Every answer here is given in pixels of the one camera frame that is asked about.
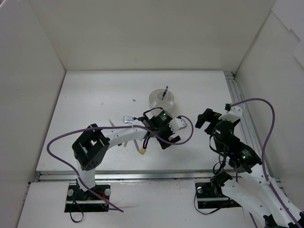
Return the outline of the tan eraser block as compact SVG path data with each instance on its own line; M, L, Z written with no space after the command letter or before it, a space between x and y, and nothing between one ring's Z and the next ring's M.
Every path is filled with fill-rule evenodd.
M141 149L139 150L139 153L142 154L142 155L144 155L145 152L146 152L146 149L145 149L145 148L141 148Z

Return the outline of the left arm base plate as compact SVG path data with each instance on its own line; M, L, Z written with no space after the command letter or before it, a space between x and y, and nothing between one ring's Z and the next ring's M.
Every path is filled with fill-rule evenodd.
M66 195L65 213L107 212L109 210L108 208L108 204L106 204L103 199L98 198L89 191L83 192L76 183L69 184Z

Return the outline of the clear blue-capped glue bottle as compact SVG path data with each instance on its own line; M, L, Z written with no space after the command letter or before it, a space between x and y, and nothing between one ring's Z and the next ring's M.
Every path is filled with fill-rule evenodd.
M123 117L123 122L125 123L125 124L131 124L133 121L135 121L135 120L137 120L137 118L136 117L134 117L134 116L124 116Z

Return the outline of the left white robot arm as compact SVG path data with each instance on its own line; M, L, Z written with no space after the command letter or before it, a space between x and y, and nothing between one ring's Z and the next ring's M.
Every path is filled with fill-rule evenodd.
M78 194L84 199L90 199L95 194L95 169L102 162L108 149L119 144L133 140L147 139L159 136L161 148L170 146L167 142L176 143L181 138L169 138L177 131L187 127L181 118L172 117L170 113L162 110L157 116L151 118L147 115L136 118L130 128L103 129L83 132L72 144L74 157L77 160Z

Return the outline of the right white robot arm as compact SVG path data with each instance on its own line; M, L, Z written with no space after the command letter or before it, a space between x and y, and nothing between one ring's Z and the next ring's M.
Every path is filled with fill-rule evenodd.
M206 109L198 115L195 127L209 125L205 133L215 143L214 152L228 158L228 164L239 176L253 187L244 187L221 170L210 182L210 190L225 195L249 211L266 228L300 228L304 226L304 213L280 190L274 178L263 171L262 160L248 145L234 135L240 122L242 109L234 107L225 114Z

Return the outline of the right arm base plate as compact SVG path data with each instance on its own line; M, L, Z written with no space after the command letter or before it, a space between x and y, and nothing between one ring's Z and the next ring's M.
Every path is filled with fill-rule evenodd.
M232 198L223 195L221 191L215 193L210 182L196 182L195 190L194 202L198 209L216 210L241 207Z

